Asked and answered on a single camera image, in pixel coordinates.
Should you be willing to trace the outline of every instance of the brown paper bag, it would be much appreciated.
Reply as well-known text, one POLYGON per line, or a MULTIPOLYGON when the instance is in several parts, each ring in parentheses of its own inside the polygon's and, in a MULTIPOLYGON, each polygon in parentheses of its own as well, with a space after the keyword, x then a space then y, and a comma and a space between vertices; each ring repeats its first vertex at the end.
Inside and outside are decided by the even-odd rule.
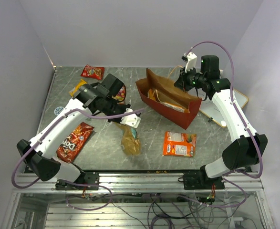
POLYGON ((184 129, 188 128, 199 111, 202 101, 201 99, 191 96, 188 93, 174 87, 174 81, 158 76, 148 68, 146 68, 146 79, 138 80, 135 84, 144 103, 184 129), (148 98, 147 93, 149 89, 153 89, 153 91, 157 89, 159 96, 162 95, 163 102, 174 102, 174 104, 180 105, 187 111, 176 111, 148 98))

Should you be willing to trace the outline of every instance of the white wall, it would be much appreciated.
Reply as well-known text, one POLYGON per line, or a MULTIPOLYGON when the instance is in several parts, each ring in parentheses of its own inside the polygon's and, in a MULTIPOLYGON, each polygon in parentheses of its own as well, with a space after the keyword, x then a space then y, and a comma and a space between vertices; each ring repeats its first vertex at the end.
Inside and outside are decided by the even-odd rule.
MULTIPOLYGON (((55 65, 174 66, 203 40, 233 52, 262 0, 21 0, 55 65)), ((228 59, 218 47, 197 49, 228 59)))
POLYGON ((0 226, 16 144, 37 130, 53 67, 18 0, 0 0, 0 226))
POLYGON ((235 88, 249 97, 247 118, 268 138, 262 181, 280 229, 280 1, 264 0, 233 61, 235 88))

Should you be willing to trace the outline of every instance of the yellow snack bag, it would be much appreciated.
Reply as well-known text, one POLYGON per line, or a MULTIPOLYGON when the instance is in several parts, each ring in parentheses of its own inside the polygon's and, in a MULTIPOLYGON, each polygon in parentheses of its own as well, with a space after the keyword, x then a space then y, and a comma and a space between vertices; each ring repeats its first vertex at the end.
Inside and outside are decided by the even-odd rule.
POLYGON ((86 84, 87 82, 83 79, 81 79, 79 81, 79 83, 72 89, 69 91, 69 94, 73 97, 74 93, 78 90, 78 88, 80 88, 81 85, 86 84))

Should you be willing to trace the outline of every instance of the gray marble table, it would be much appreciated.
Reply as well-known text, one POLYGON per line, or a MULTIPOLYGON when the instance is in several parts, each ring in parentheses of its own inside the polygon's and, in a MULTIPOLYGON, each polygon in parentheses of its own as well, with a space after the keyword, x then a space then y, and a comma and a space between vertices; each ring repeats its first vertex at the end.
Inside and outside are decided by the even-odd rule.
MULTIPOLYGON (((57 67, 56 75, 51 87, 46 109, 42 116, 40 130, 44 129, 56 116, 56 107, 65 107, 71 98, 69 91, 82 78, 83 67, 57 67)), ((151 68, 160 76, 168 76, 172 68, 151 68)), ((82 169, 111 169, 111 170, 168 170, 168 169, 198 169, 215 161, 222 155, 222 151, 230 144, 227 128, 222 128, 214 122, 209 123, 202 113, 191 123, 187 130, 177 126, 159 115, 142 102, 137 91, 135 81, 145 78, 145 68, 109 67, 104 75, 113 74, 122 80, 127 88, 126 101, 131 108, 145 108, 142 121, 137 129, 141 141, 141 154, 126 156, 121 150, 120 142, 122 130, 105 120, 87 120, 94 126, 95 133, 83 147, 74 163, 82 169), (165 131, 185 132, 197 134, 196 152, 193 158, 162 156, 165 131)), ((96 80, 85 79, 88 83, 96 80)))

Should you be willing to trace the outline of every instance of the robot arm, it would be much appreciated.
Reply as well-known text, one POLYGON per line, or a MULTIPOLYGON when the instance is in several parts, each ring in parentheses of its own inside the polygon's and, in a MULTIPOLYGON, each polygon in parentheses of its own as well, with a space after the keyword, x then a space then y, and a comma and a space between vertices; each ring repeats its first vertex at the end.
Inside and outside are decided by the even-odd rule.
POLYGON ((219 109, 227 123, 231 136, 232 143, 223 151, 222 157, 204 166, 206 176, 208 178, 216 178, 233 169, 257 164, 259 158, 248 130, 254 136, 261 155, 266 148, 267 138, 265 135, 259 135, 246 119, 239 104, 236 102, 234 91, 232 102, 229 80, 226 78, 220 79, 218 57, 202 56, 201 73, 197 73, 195 70, 195 62, 197 60, 195 54, 190 52, 186 57, 182 57, 182 59, 187 61, 187 64, 185 68, 180 70, 180 76, 174 85, 183 91, 189 91, 192 88, 202 88, 219 109), (246 122, 247 127, 244 126, 234 104, 246 122))
MULTIPOLYGON (((133 110, 130 109, 129 104, 118 104, 118 101, 113 99, 123 85, 111 74, 107 75, 102 83, 82 85, 64 110, 44 130, 29 142, 21 140, 17 144, 21 156, 32 148, 25 161, 42 181, 55 177, 70 182, 85 183, 84 172, 74 164, 59 160, 56 150, 79 123, 96 111, 101 111, 106 115, 132 113, 133 110)), ((109 121, 137 128, 141 118, 137 114, 130 114, 109 121)))

